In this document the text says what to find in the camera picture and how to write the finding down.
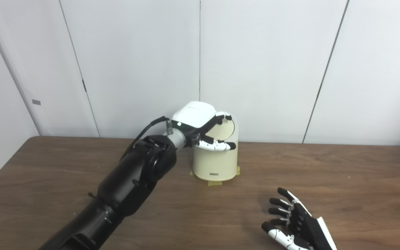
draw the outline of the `panel seam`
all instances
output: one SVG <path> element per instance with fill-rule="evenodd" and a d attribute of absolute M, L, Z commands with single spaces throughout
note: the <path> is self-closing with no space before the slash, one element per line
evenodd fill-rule
<path fill-rule="evenodd" d="M 33 111 L 31 110 L 31 108 L 29 106 L 30 102 L 27 100 L 27 97 L 26 97 L 24 91 L 22 90 L 20 83 L 19 83 L 18 79 L 16 78 L 16 74 L 14 73 L 13 68 L 10 66 L 7 55 L 4 53 L 4 51 L 2 49 L 1 42 L 0 42 L 0 55 L 7 67 L 10 77 L 12 78 L 12 80 L 16 86 L 16 89 L 18 90 L 19 95 L 21 96 L 21 99 L 24 102 L 24 105 L 26 106 L 27 112 L 29 113 L 30 118 L 32 119 L 33 125 L 35 125 L 35 127 L 36 127 L 36 131 L 38 132 L 39 135 L 42 135 L 43 133 L 42 133 L 41 126 L 38 123 L 38 121 L 35 119 L 35 116 L 33 115 Z"/>
<path fill-rule="evenodd" d="M 311 115 L 310 115 L 310 118 L 308 120 L 307 128 L 305 130 L 305 134 L 303 135 L 302 143 L 305 143 L 305 138 L 307 136 L 308 129 L 310 127 L 311 119 L 313 118 L 314 109 L 316 109 L 317 100 L 319 99 L 320 91 L 322 90 L 322 85 L 324 84 L 325 76 L 327 75 L 328 66 L 330 65 L 330 61 L 331 61 L 331 58 L 332 58 L 332 55 L 333 55 L 333 52 L 334 52 L 334 47 L 336 45 L 336 42 L 338 41 L 340 28 L 342 27 L 343 19 L 345 18 L 345 14 L 347 12 L 347 8 L 348 8 L 349 3 L 350 3 L 350 0 L 347 0 L 347 3 L 345 5 L 345 9 L 343 10 L 342 18 L 340 19 L 339 27 L 337 29 L 338 31 L 337 31 L 336 36 L 334 38 L 334 42 L 333 42 L 333 46 L 331 48 L 330 56 L 328 58 L 327 65 L 325 67 L 324 75 L 322 76 L 322 81 L 320 82 L 319 90 L 317 91 L 316 100 L 314 100 L 314 105 L 313 105 L 313 108 L 311 110 Z"/>
<path fill-rule="evenodd" d="M 199 101 L 201 101 L 201 0 L 199 4 Z"/>
<path fill-rule="evenodd" d="M 73 45 L 73 40 L 72 40 L 72 36 L 70 34 L 69 25 L 67 23 L 66 15 L 64 14 L 64 9 L 62 8 L 63 6 L 62 6 L 62 3 L 61 3 L 61 0 L 58 0 L 58 2 L 60 3 L 60 9 L 61 9 L 62 17 L 64 18 L 64 23 L 66 24 L 67 34 L 69 35 L 70 43 L 72 45 L 73 55 L 75 56 L 76 64 L 78 65 L 78 70 L 80 72 L 81 82 L 83 83 L 84 92 L 86 92 L 87 101 L 89 102 L 89 107 L 90 107 L 90 111 L 92 113 L 93 122 L 95 123 L 95 128 L 97 129 L 98 137 L 101 137 L 100 136 L 100 130 L 98 129 L 98 125 L 97 125 L 97 120 L 95 119 L 95 114 L 93 113 L 92 103 L 90 102 L 90 98 L 89 98 L 89 94 L 87 92 L 86 84 L 84 83 L 84 78 L 83 78 L 83 73 L 81 71 L 80 62 L 78 60 L 78 57 L 76 56 L 76 50 L 75 50 L 75 46 Z"/>

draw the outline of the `brown tabletop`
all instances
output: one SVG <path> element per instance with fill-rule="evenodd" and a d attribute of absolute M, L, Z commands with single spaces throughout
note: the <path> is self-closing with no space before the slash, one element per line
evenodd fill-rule
<path fill-rule="evenodd" d="M 32 249 L 72 220 L 128 139 L 34 137 L 0 171 L 0 249 Z M 283 249 L 260 228 L 277 187 L 323 216 L 339 250 L 400 250 L 400 147 L 240 143 L 241 175 L 191 176 L 192 150 L 102 249 Z"/>

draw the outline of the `robotic arm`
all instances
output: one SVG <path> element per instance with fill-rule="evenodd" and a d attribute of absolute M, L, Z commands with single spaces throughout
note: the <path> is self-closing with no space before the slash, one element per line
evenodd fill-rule
<path fill-rule="evenodd" d="M 262 224 L 262 229 L 269 236 L 289 250 L 337 250 L 322 217 L 313 218 L 302 202 L 288 190 L 278 188 L 277 191 L 290 203 L 278 198 L 269 200 L 279 207 L 270 208 L 268 212 L 281 217 Z M 281 231 L 278 226 L 287 228 L 289 233 Z"/>
<path fill-rule="evenodd" d="M 68 225 L 52 236 L 40 250 L 98 250 L 122 220 L 133 215 L 176 163 L 176 152 L 198 146 L 207 150 L 232 150 L 235 144 L 219 141 L 206 133 L 223 119 L 226 112 L 193 101 L 174 114 L 172 120 L 160 117 L 149 124 L 124 152 L 115 169 L 100 183 L 97 195 Z M 163 135 L 138 141 L 151 126 L 166 121 Z"/>

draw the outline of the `small label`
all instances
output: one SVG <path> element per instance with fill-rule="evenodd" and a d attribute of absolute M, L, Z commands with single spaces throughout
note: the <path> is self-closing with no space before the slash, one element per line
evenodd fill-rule
<path fill-rule="evenodd" d="M 41 106 L 41 101 L 32 99 L 32 103 Z"/>

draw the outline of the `beige container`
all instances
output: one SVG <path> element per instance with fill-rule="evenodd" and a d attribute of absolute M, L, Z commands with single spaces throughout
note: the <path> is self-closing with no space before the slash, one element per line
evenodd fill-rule
<path fill-rule="evenodd" d="M 194 148 L 193 172 L 200 179 L 214 182 L 231 180 L 237 174 L 239 129 L 235 116 L 223 119 L 222 125 L 215 125 L 206 135 L 216 140 L 234 142 L 236 148 L 229 151 L 209 151 Z"/>

